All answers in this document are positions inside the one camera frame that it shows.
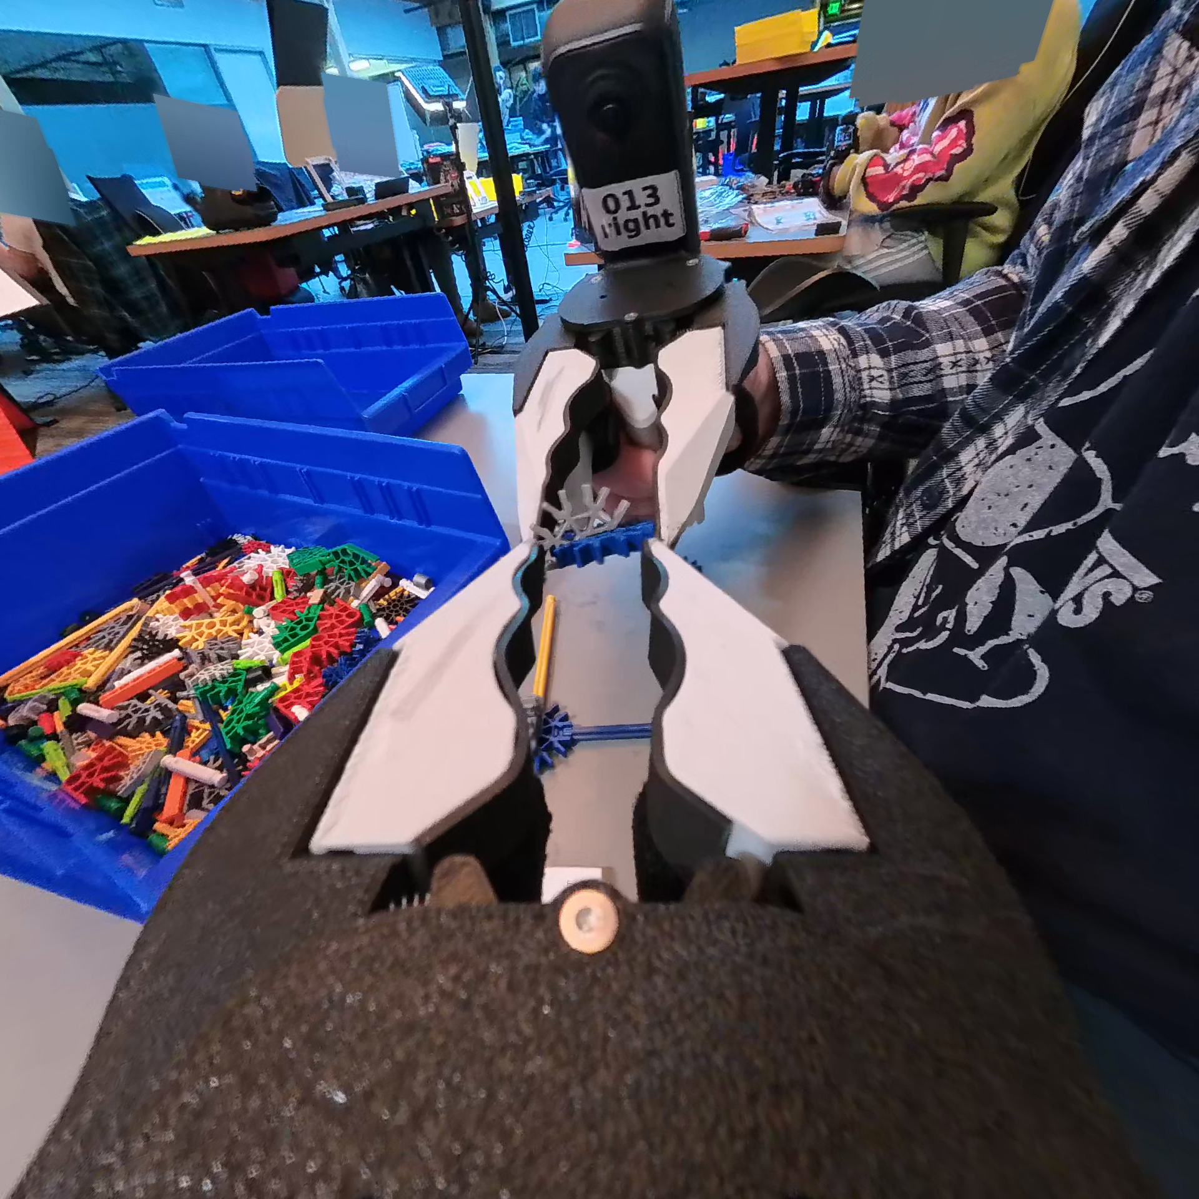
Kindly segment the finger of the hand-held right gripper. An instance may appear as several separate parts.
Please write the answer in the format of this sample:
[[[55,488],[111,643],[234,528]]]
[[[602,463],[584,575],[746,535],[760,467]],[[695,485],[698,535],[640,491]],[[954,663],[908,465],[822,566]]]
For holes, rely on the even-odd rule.
[[[703,500],[734,428],[720,326],[689,329],[657,352],[665,398],[657,411],[661,449],[653,472],[657,539],[674,545],[703,519]]]
[[[605,409],[597,363],[575,349],[549,350],[515,411],[517,522],[531,524],[543,502],[556,503],[560,488],[574,500],[592,483],[590,423]]]

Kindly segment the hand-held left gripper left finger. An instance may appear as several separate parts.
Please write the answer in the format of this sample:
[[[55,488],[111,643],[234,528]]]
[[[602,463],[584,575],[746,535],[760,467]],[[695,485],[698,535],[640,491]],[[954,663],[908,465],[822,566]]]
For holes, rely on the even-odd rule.
[[[397,640],[309,853],[423,850],[515,783],[543,575],[543,550],[523,542]]]

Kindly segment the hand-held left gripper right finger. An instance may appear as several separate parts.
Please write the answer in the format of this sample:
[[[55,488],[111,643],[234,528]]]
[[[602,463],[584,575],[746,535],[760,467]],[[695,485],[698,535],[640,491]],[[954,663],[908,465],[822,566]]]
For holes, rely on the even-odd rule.
[[[646,820],[665,861],[865,850],[784,638],[659,539],[642,545],[651,720]]]

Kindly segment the grey snowflake connector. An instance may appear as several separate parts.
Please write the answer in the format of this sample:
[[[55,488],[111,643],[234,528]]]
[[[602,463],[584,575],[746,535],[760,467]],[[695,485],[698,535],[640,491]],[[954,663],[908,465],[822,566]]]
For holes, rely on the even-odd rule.
[[[631,502],[619,500],[613,509],[608,509],[606,500],[606,486],[593,491],[592,485],[580,485],[574,500],[566,488],[560,488],[556,503],[543,502],[539,514],[531,524],[535,545],[549,553],[574,542],[616,530],[628,513]]]

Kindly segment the blue grey connector hub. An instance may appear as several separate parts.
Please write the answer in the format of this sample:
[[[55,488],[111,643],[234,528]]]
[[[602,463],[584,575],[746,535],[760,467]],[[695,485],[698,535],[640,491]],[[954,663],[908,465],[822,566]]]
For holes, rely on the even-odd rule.
[[[574,723],[558,704],[539,712],[539,720],[532,728],[532,770],[535,773],[549,772],[558,758],[569,757],[574,748]]]

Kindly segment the yellow plastic rod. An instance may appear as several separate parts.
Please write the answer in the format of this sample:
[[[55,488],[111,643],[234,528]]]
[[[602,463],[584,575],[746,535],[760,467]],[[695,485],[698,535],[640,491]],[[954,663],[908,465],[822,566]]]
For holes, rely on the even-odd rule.
[[[556,606],[558,598],[547,594],[542,605],[542,624],[535,649],[535,668],[532,668],[532,702],[543,708],[547,702],[547,682],[551,670],[554,654],[554,632],[556,632]]]

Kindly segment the blue plastic bin with pieces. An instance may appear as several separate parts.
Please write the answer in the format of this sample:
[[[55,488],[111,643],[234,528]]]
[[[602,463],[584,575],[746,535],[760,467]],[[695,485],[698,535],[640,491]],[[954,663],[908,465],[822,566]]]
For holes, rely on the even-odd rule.
[[[2,670],[231,532],[377,550],[431,610],[509,553],[463,448],[154,411],[2,478]]]

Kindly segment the person's right forearm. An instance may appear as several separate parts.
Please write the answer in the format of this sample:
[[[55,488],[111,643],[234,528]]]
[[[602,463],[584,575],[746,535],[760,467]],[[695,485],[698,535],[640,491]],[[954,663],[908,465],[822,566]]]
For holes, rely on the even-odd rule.
[[[916,303],[762,329],[745,468],[796,485],[814,467],[917,457],[1002,363],[1024,303],[1024,277],[994,266]]]

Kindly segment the person's right hand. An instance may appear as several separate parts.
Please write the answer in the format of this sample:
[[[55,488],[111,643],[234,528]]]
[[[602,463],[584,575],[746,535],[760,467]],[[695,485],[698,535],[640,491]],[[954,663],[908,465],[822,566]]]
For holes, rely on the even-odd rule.
[[[754,457],[775,434],[782,411],[780,387],[774,372],[774,361],[766,349],[766,340],[759,340],[754,369],[741,381],[745,395],[754,398],[756,407],[756,434],[742,449],[741,431],[734,429],[727,451],[738,463]],[[657,451],[631,441],[627,428],[617,428],[617,451],[605,468],[592,468],[593,486],[608,488],[606,511],[613,513],[619,502],[628,509],[625,517],[631,522],[655,517],[655,472]]]

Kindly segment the black stand pole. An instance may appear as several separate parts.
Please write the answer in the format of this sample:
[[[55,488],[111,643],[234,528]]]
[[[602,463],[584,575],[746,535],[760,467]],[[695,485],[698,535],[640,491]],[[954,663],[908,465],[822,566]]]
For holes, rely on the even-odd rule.
[[[531,342],[531,338],[539,329],[539,315],[535,308],[526,246],[521,240],[518,205],[512,188],[512,170],[504,141],[502,108],[491,61],[489,23],[483,20],[480,2],[457,2],[457,18],[463,23],[475,106],[487,141],[489,166],[494,185],[494,202],[500,205],[497,224],[504,271],[509,284],[515,292],[521,334],[526,342]]]

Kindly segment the yellow plastic bin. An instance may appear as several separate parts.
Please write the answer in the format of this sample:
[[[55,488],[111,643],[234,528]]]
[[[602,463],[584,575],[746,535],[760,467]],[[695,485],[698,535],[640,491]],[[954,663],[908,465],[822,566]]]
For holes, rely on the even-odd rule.
[[[803,55],[819,34],[818,7],[791,9],[771,18],[742,22],[734,28],[734,61],[738,65]]]

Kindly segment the pile of colourful construction pieces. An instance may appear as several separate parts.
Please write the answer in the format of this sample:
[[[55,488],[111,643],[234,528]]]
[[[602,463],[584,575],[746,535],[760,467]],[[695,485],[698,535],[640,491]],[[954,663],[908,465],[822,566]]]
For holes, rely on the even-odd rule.
[[[431,596],[353,542],[234,532],[2,682],[2,748],[167,857]]]

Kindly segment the empty blue plastic bin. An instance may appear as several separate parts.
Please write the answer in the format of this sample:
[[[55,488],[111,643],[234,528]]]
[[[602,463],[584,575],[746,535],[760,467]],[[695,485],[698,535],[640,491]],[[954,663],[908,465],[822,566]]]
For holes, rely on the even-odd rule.
[[[460,395],[471,349],[447,296],[254,308],[126,352],[98,377],[156,409],[413,437]]]

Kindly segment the person's dark printed t-shirt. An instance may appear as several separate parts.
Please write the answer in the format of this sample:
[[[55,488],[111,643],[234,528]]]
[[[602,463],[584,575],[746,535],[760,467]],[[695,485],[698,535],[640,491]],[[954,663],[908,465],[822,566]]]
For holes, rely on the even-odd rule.
[[[911,562],[869,668],[1063,974],[1197,1055],[1197,296],[1160,301]]]

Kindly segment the long wooden desk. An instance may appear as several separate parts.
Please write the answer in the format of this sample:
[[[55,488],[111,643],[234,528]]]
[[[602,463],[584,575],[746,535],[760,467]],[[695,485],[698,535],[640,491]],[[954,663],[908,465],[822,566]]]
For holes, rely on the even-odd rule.
[[[295,209],[278,214],[270,226],[255,226],[249,231],[234,232],[214,232],[214,231],[184,231],[144,236],[126,246],[126,255],[133,258],[150,258],[172,251],[188,249],[223,249],[238,246],[265,246],[283,239],[298,236],[301,232],[331,231],[334,226],[346,226],[367,217],[380,217],[394,211],[410,211],[419,204],[441,199],[454,193],[454,185],[434,185],[423,188],[412,188],[405,194],[384,198],[374,202],[350,204],[346,209],[325,211],[316,209]]]

